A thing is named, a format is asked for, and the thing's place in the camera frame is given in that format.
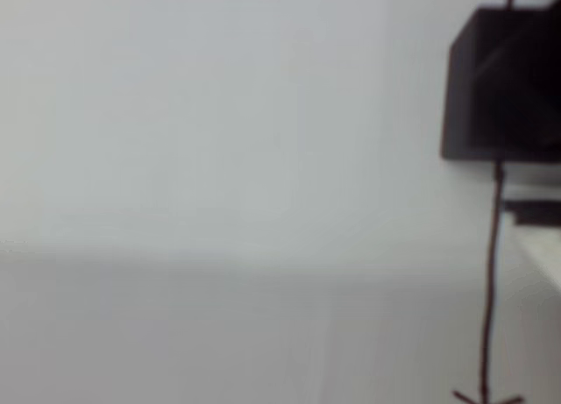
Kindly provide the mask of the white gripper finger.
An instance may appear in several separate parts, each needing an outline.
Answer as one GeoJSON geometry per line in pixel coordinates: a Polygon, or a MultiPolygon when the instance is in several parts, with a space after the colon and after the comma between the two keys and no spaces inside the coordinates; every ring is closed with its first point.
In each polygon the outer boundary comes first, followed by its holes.
{"type": "Polygon", "coordinates": [[[529,262],[560,289],[560,201],[506,200],[516,241],[529,262]]]}

